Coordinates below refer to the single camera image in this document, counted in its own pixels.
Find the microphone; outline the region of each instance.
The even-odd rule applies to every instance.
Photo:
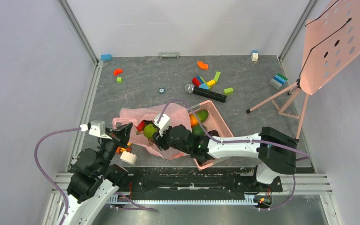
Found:
[[[198,88],[196,86],[193,86],[192,84],[186,84],[185,90],[187,93],[193,93],[202,97],[206,97],[206,98],[210,98],[219,102],[225,102],[225,100],[227,99],[227,96],[210,91],[210,90],[206,90],[206,89],[202,89],[202,88]]]

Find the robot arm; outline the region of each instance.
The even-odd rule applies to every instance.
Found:
[[[242,137],[217,137],[216,142],[204,135],[194,135],[183,125],[170,126],[170,118],[163,115],[158,123],[158,115],[154,125],[158,132],[153,135],[153,142],[160,150],[172,147],[189,154],[199,163],[222,157],[253,157],[263,161],[255,169],[255,181],[269,185],[280,174],[296,173],[296,154],[294,152],[267,145],[251,142],[264,140],[272,143],[296,148],[296,140],[270,127],[263,127],[260,133]],[[127,147],[130,130],[129,123],[107,129],[102,121],[92,121],[88,127],[89,134],[100,138],[100,151],[84,149],[78,155],[75,168],[78,172],[71,177],[67,192],[71,210],[66,215],[65,225],[91,224],[101,210],[107,198],[118,187],[123,185],[127,171],[118,165],[109,165],[118,147]]]
[[[280,174],[296,173],[296,153],[251,140],[265,140],[296,148],[295,139],[281,132],[263,127],[260,133],[242,137],[216,137],[214,141],[208,136],[194,135],[183,125],[169,126],[170,118],[160,114],[154,119],[154,125],[159,129],[153,135],[153,142],[161,149],[169,147],[178,149],[195,158],[199,163],[222,157],[253,157],[263,161],[256,168],[255,179],[262,184],[271,184]]]

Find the black microphone handle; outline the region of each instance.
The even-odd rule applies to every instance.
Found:
[[[197,94],[199,96],[210,98],[219,102],[225,102],[227,99],[227,96],[225,95],[198,87],[194,87],[193,94]]]

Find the white cube block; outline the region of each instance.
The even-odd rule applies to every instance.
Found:
[[[135,154],[133,154],[133,153],[124,151],[122,153],[122,155],[120,156],[120,158],[121,158],[122,161],[134,165],[135,162],[136,162],[137,156]]]
[[[256,62],[259,59],[259,54],[254,52],[252,53],[251,57],[252,57],[252,62]]]

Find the pink music stand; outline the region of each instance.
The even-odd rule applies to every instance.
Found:
[[[296,133],[296,140],[299,140],[308,97],[322,88],[359,54],[360,0],[332,0],[319,19],[307,21],[300,82],[297,81],[248,109],[247,113],[272,101],[278,109],[278,114],[300,119]],[[274,99],[287,91],[291,96],[280,108]],[[302,91],[306,95],[300,116],[284,113],[285,109]]]

